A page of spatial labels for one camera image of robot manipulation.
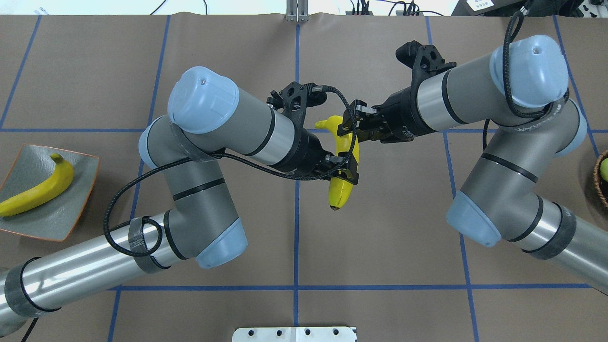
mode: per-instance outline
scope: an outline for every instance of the electrical cable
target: electrical cable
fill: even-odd
[[[36,322],[38,322],[38,317],[36,317],[36,318],[34,318],[32,320],[32,323],[30,324],[30,327],[27,328],[26,334],[23,335],[23,338],[21,339],[21,342],[26,342],[27,341],[27,338],[30,337],[30,334],[32,333],[32,330],[36,326]]]
[[[407,8],[406,2],[405,1],[397,1],[397,2],[393,3],[393,7],[390,8],[389,15],[391,13],[393,13],[393,10],[395,9],[395,6],[397,6],[398,4],[402,4],[403,5],[403,12],[406,11],[406,8]]]
[[[441,14],[439,12],[435,12],[435,11],[415,11],[415,12],[412,12],[410,15],[417,15],[419,13],[427,13],[427,12],[428,13],[434,13],[434,14],[440,15],[440,16],[444,16],[443,14]]]
[[[174,161],[174,162],[170,162],[169,164],[157,167],[155,169],[152,169],[146,173],[144,173],[143,175],[135,178],[134,180],[130,181],[127,185],[125,185],[122,189],[120,189],[116,195],[114,195],[114,198],[112,198],[112,200],[110,201],[110,204],[108,205],[108,208],[103,216],[103,236],[105,236],[106,241],[110,244],[110,246],[112,246],[112,248],[114,248],[115,250],[117,250],[118,252],[121,252],[122,254],[126,254],[128,256],[131,257],[144,257],[144,256],[149,256],[152,253],[156,252],[156,250],[158,250],[158,248],[161,246],[161,242],[162,242],[162,227],[160,225],[158,225],[154,220],[150,220],[148,219],[144,219],[145,223],[149,223],[151,225],[154,225],[156,227],[156,232],[158,233],[158,238],[156,239],[156,243],[154,244],[154,246],[151,249],[148,249],[146,247],[146,251],[145,252],[141,252],[141,253],[136,253],[136,252],[132,252],[122,246],[120,246],[118,243],[116,243],[116,241],[114,241],[114,239],[112,238],[112,235],[110,234],[110,228],[109,228],[109,221],[110,221],[110,215],[112,214],[112,210],[114,209],[114,205],[116,205],[116,202],[118,201],[118,199],[130,188],[132,188],[134,185],[136,185],[137,183],[143,181],[144,179],[150,177],[151,175],[154,175],[155,173],[158,173],[160,171],[163,170],[167,170],[171,167],[174,166],[178,166],[181,165],[183,163],[192,161],[190,158],[182,158],[180,160]]]
[[[546,115],[549,111],[549,106],[545,106],[540,111],[535,111],[532,113],[522,113],[517,107],[515,107],[515,102],[513,101],[513,90],[511,89],[511,80],[510,80],[510,65],[509,65],[509,45],[513,42],[517,34],[519,33],[519,29],[521,29],[523,24],[523,13],[521,11],[515,12],[515,14],[511,17],[509,21],[509,25],[506,28],[505,40],[502,45],[502,78],[503,78],[503,87],[505,89],[505,98],[506,104],[509,106],[509,109],[515,116],[524,118],[524,119],[537,119]]]
[[[528,10],[530,7],[531,1],[528,0],[521,10],[517,11],[509,21],[509,25],[506,28],[505,32],[505,40],[502,46],[502,78],[503,78],[503,86],[505,89],[505,99],[506,103],[509,106],[511,112],[518,117],[523,119],[538,119],[545,116],[551,110],[551,104],[547,104],[542,110],[535,111],[532,113],[522,113],[516,107],[513,101],[513,90],[511,89],[511,80],[510,80],[510,71],[509,71],[509,48],[510,44],[513,42],[517,34],[519,33],[519,29],[522,28],[523,19],[524,19],[524,10]],[[566,89],[564,93],[564,101],[568,101],[570,97],[570,90]],[[489,119],[483,125],[482,132],[482,147],[485,150],[488,146],[488,125]]]
[[[165,4],[165,2],[167,2],[167,0],[163,0],[162,3],[158,5],[158,7],[156,7],[156,10],[153,10],[152,13],[150,13],[150,15],[156,13],[156,11],[158,11],[159,8],[161,8]]]
[[[488,126],[490,125],[490,119],[487,119],[483,123],[483,133],[482,133],[482,149],[485,151],[486,147],[488,147]]]
[[[289,180],[296,180],[296,181],[313,181],[313,180],[320,180],[320,179],[324,179],[326,177],[331,176],[332,174],[339,172],[340,168],[342,166],[344,166],[346,163],[348,163],[348,161],[350,160],[350,158],[352,158],[353,156],[353,150],[354,150],[354,146],[355,143],[357,141],[357,125],[356,125],[356,120],[355,120],[355,116],[354,116],[354,111],[351,108],[351,106],[349,106],[348,101],[346,100],[346,97],[344,97],[344,95],[335,87],[332,86],[323,86],[323,88],[326,89],[327,92],[333,92],[334,94],[338,95],[338,97],[340,98],[340,100],[342,101],[342,103],[344,104],[344,106],[346,107],[347,111],[348,111],[348,115],[350,116],[350,119],[352,121],[352,126],[351,126],[351,134],[352,134],[352,139],[351,139],[351,143],[350,143],[350,148],[348,149],[348,153],[346,156],[344,156],[343,160],[339,163],[337,163],[334,167],[332,167],[329,171],[321,174],[321,175],[316,175],[316,176],[293,176],[293,175],[287,175],[284,173],[280,173],[274,170],[271,170],[269,168],[263,167],[263,166],[259,166],[256,163],[250,162],[244,158],[241,158],[239,156],[235,156],[235,155],[231,155],[230,153],[225,153],[225,152],[214,152],[214,153],[210,153],[210,155],[216,159],[220,159],[220,158],[229,158],[229,159],[233,159],[239,162],[242,162],[245,165],[251,166],[255,169],[270,173],[271,175],[274,176],[278,176],[281,178],[286,178]],[[145,257],[145,256],[149,256],[152,255],[154,252],[156,252],[158,250],[158,248],[161,246],[161,242],[162,242],[162,227],[154,220],[148,218],[148,217],[144,217],[142,219],[142,223],[148,223],[150,225],[153,225],[154,227],[156,227],[156,232],[157,232],[157,236],[158,238],[156,239],[156,243],[154,244],[154,246],[150,249],[145,248],[144,252],[140,252],[140,253],[136,253],[133,252],[131,250],[128,250],[122,246],[120,246],[118,243],[116,243],[116,241],[114,240],[114,238],[112,238],[112,235],[110,234],[112,231],[115,231],[116,229],[122,228],[122,227],[126,227],[130,224],[130,222],[123,222],[113,228],[109,227],[109,219],[110,216],[112,214],[112,210],[114,209],[114,206],[116,205],[116,202],[118,201],[118,199],[130,188],[132,188],[133,186],[135,186],[137,183],[143,181],[144,179],[167,169],[170,169],[172,167],[181,165],[181,164],[185,164],[187,162],[192,161],[192,159],[190,158],[182,158],[179,160],[176,160],[174,162],[170,162],[168,164],[159,166],[155,169],[152,169],[146,173],[144,173],[143,175],[135,178],[134,180],[130,181],[127,185],[125,185],[124,187],[122,187],[122,189],[120,189],[115,196],[112,198],[112,200],[110,201],[110,204],[108,205],[108,208],[103,216],[103,236],[106,238],[106,241],[110,244],[110,246],[112,246],[112,248],[114,248],[115,250],[117,250],[118,252],[122,253],[122,254],[126,254],[128,256],[131,257]]]

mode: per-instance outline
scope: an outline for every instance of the yellow banana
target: yellow banana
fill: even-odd
[[[347,152],[350,148],[350,143],[353,138],[353,134],[349,133],[345,136],[338,136],[338,125],[342,123],[342,117],[333,115],[327,120],[318,121],[314,126],[316,128],[325,128],[334,135],[336,140],[336,155],[339,152]],[[359,162],[359,141],[355,139],[353,156],[357,163]],[[333,210],[340,209],[348,201],[350,193],[353,190],[353,185],[340,178],[332,178],[330,180],[330,207]]]
[[[50,157],[55,162],[53,174],[37,186],[0,203],[0,216],[13,216],[40,206],[70,186],[74,179],[72,164],[58,153],[53,153]]]

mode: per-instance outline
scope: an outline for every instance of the blue tape line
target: blue tape line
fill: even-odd
[[[593,288],[587,284],[480,284],[471,285],[473,290],[513,290],[513,289],[534,289],[534,288]]]
[[[118,306],[120,304],[120,290],[116,291],[114,297],[114,308],[112,309],[112,320],[110,321],[110,330],[108,332],[108,342],[114,339],[114,328],[116,327],[116,318],[118,317]]]
[[[449,141],[447,133],[443,132],[443,146],[446,149],[447,172],[450,176],[450,186],[452,188],[452,198],[456,197],[456,182],[454,181],[454,169],[452,168],[452,156],[450,155]]]
[[[150,113],[148,114],[148,126],[152,123],[154,117],[154,104],[156,103],[156,93],[158,92],[158,83],[161,80],[162,60],[165,58],[165,46],[167,46],[167,35],[169,34],[169,23],[171,16],[167,15],[165,23],[165,34],[162,37],[161,56],[158,58],[158,68],[156,69],[156,80],[154,81],[154,92],[152,93],[152,101],[150,103]]]
[[[443,132],[443,144],[446,149],[447,170],[450,175],[450,186],[452,188],[452,198],[456,196],[456,184],[454,181],[454,168],[452,167],[452,156],[450,155],[449,140],[447,133]],[[466,257],[465,237],[459,234],[460,254],[462,256],[463,269],[465,271],[466,294],[469,299],[469,311],[471,312],[471,325],[475,342],[479,342],[479,331],[477,328],[477,315],[475,314],[475,302],[473,301],[473,291],[471,290],[471,275],[469,274],[469,262]]]
[[[589,119],[587,118],[587,114],[585,112],[585,107],[582,105],[581,95],[578,92],[578,87],[576,86],[576,82],[574,81],[574,76],[572,75],[572,70],[570,69],[570,63],[568,62],[568,56],[566,55],[564,41],[562,40],[562,34],[559,31],[558,17],[555,15],[553,15],[553,24],[555,25],[555,32],[558,34],[559,48],[561,49],[562,55],[564,55],[564,59],[566,60],[566,67],[568,68],[568,76],[570,77],[570,83],[572,83],[572,88],[574,89],[574,93],[576,94],[576,101],[578,102],[578,106],[581,109],[582,116],[587,121],[587,134],[589,135],[589,139],[591,140],[591,145],[593,146],[593,151],[595,152],[595,156],[599,157],[599,150],[598,150],[597,145],[595,144],[595,138],[593,137],[591,125],[589,124]]]
[[[141,176],[143,174],[143,160],[139,162],[139,170],[137,171],[137,176]],[[133,219],[135,217],[135,209],[137,209],[137,201],[139,199],[139,188],[141,187],[141,182],[135,185],[135,194],[133,195],[133,204],[131,205],[131,217]]]
[[[7,133],[141,133],[144,128],[0,128]]]
[[[299,291],[433,291],[433,290],[500,290],[500,289],[592,288],[587,284],[438,284],[438,285],[299,285]],[[293,291],[293,285],[129,285],[116,286],[115,291]]]
[[[295,81],[300,81],[300,24],[295,26]],[[300,181],[295,181],[294,202],[294,327],[299,326],[300,284]]]
[[[291,285],[129,285],[120,291],[293,291]]]
[[[475,302],[473,301],[473,290],[471,288],[471,276],[469,274],[469,262],[466,257],[465,237],[460,236],[460,252],[462,254],[462,264],[465,269],[466,295],[469,298],[469,311],[471,311],[471,324],[473,326],[473,338],[479,342],[479,331],[477,328],[477,314],[475,313]]]
[[[154,116],[154,104],[156,103],[156,94],[158,92],[158,83],[161,80],[161,72],[162,72],[162,60],[165,57],[165,46],[167,46],[167,35],[169,34],[169,23],[171,22],[171,16],[167,15],[167,21],[165,23],[165,33],[162,37],[162,46],[161,46],[161,56],[158,58],[158,68],[156,69],[156,80],[154,81],[154,91],[152,93],[152,101],[150,102],[150,113],[148,115],[148,124],[149,126],[152,123],[152,118]],[[139,171],[137,172],[137,176],[141,176],[143,174],[143,161],[139,163]],[[133,204],[131,205],[131,219],[135,217],[135,210],[137,209],[137,201],[139,200],[139,189],[141,188],[141,183],[137,183],[135,185],[135,194],[133,195]]]
[[[19,83],[19,79],[21,78],[21,73],[23,72],[23,67],[26,65],[27,56],[30,54],[30,50],[32,48],[32,44],[34,43],[34,38],[36,38],[36,33],[38,32],[38,26],[40,26],[40,21],[42,20],[42,16],[39,15],[36,20],[36,25],[34,25],[34,30],[32,31],[32,36],[30,36],[30,42],[27,43],[26,53],[23,55],[23,59],[21,60],[21,64],[19,65],[19,71],[17,71],[17,75],[15,76],[15,81],[13,82],[13,87],[10,88],[9,98],[6,101],[6,105],[4,106],[4,111],[2,112],[2,117],[0,117],[0,128],[4,125],[4,121],[6,120],[6,115],[9,113],[10,103],[13,101],[13,96],[15,95],[15,90],[17,89],[17,84]]]
[[[465,290],[466,285],[301,285],[300,291]]]
[[[300,181],[295,181],[295,210],[294,210],[294,327],[299,326],[299,296],[300,285]]]

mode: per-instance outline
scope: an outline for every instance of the square plate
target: square plate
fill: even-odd
[[[0,230],[41,240],[63,241],[85,208],[99,171],[99,157],[47,146],[24,144],[0,187],[0,202],[42,183],[55,168],[51,153],[74,167],[74,180],[62,194],[21,214],[0,217]]]

